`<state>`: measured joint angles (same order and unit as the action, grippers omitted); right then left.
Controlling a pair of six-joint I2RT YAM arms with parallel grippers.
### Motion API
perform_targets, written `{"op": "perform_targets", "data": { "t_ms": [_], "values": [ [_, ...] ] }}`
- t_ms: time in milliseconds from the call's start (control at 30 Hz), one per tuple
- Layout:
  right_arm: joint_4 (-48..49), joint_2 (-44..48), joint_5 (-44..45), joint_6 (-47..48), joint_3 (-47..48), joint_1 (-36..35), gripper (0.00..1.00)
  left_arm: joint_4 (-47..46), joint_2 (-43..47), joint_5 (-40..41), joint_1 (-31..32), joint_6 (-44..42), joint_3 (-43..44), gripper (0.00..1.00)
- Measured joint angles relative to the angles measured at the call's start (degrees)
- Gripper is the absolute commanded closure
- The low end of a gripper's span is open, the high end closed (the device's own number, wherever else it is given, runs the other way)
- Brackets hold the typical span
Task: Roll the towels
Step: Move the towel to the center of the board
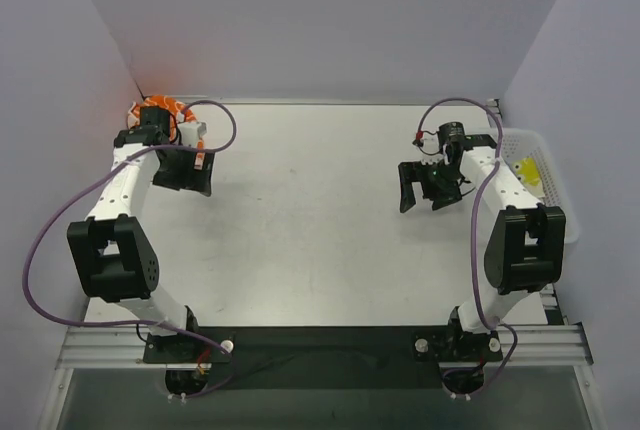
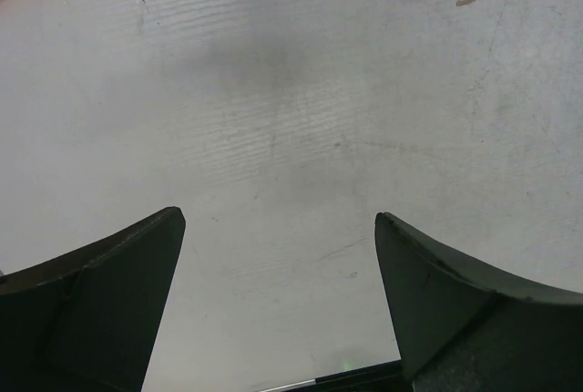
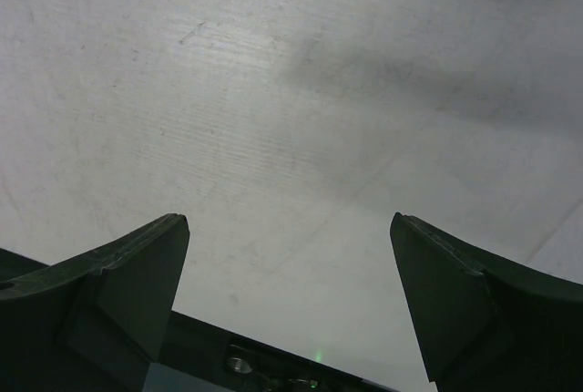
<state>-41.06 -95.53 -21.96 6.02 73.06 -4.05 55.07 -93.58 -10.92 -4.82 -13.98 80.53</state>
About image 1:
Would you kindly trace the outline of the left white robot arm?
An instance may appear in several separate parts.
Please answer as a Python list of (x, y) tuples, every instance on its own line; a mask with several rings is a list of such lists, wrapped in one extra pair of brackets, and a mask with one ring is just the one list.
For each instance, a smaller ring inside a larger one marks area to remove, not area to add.
[(128, 128), (114, 140), (114, 176), (86, 219), (67, 229), (85, 294), (152, 322), (151, 337), (166, 338), (166, 349), (181, 362), (200, 354), (199, 326), (161, 286), (159, 258), (139, 214), (151, 186), (210, 196), (214, 157), (203, 150), (205, 133), (180, 102), (147, 99), (133, 107)]

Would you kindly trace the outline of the orange flower pattern towel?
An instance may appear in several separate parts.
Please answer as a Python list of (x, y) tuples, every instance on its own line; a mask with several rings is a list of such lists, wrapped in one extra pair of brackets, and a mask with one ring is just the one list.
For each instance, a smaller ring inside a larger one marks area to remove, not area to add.
[(181, 137), (178, 132), (182, 132), (187, 123), (198, 123), (198, 120), (191, 109), (185, 109), (186, 104), (166, 95), (151, 95), (146, 97), (141, 103), (133, 103), (127, 112), (127, 128), (132, 129), (140, 124), (140, 113), (143, 107), (159, 107), (168, 111), (169, 117), (169, 139), (171, 143), (204, 147), (202, 136), (195, 139), (194, 133), (189, 130), (188, 135)]

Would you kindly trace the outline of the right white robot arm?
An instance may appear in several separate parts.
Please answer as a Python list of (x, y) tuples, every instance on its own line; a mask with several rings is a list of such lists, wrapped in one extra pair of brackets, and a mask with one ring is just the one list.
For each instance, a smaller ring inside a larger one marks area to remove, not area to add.
[(473, 189), (471, 295), (449, 317), (443, 346), (463, 360), (478, 348), (496, 352), (496, 330), (514, 311), (559, 280), (567, 217), (527, 187), (504, 155), (503, 131), (467, 131), (459, 122), (435, 133), (436, 148), (398, 165), (402, 213), (418, 199), (441, 210)]

